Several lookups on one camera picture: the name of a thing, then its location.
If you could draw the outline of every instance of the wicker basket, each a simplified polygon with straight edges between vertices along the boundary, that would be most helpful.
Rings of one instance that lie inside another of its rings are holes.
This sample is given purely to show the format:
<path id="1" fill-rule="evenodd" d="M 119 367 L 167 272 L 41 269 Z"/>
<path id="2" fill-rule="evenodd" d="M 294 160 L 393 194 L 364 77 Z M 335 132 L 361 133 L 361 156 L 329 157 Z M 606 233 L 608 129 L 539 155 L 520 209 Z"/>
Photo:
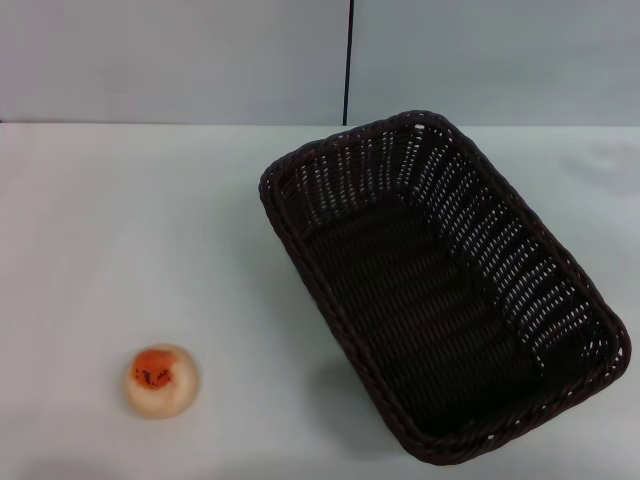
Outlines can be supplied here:
<path id="1" fill-rule="evenodd" d="M 631 343 L 478 148 L 408 112 L 262 176 L 274 230 L 389 429 L 457 464 L 607 387 Z"/>

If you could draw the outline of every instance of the dark vertical line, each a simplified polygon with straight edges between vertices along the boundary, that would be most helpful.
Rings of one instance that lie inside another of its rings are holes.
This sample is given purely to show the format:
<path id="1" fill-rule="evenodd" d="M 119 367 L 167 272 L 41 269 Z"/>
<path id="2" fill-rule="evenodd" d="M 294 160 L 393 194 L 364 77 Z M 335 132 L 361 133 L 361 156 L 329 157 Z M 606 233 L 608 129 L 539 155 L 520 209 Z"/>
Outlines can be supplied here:
<path id="1" fill-rule="evenodd" d="M 349 112 L 349 80 L 351 78 L 351 45 L 353 44 L 353 9 L 355 0 L 349 0 L 349 33 L 347 36 L 347 64 L 344 72 L 344 104 L 342 107 L 342 125 L 347 124 Z"/>

